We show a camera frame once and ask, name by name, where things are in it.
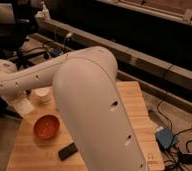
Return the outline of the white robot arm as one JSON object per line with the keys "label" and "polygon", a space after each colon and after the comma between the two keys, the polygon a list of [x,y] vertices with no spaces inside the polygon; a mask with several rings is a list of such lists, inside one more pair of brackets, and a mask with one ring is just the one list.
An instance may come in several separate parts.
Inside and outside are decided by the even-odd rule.
{"label": "white robot arm", "polygon": [[116,85],[117,61],[101,46],[71,51],[23,70],[0,59],[0,96],[53,88],[89,171],[149,171]]}

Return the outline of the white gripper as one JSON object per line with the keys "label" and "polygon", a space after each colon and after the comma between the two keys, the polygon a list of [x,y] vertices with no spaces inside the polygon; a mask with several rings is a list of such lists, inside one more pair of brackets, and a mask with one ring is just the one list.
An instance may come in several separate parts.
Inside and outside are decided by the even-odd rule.
{"label": "white gripper", "polygon": [[17,96],[10,101],[10,104],[21,117],[25,117],[35,109],[26,94]]}

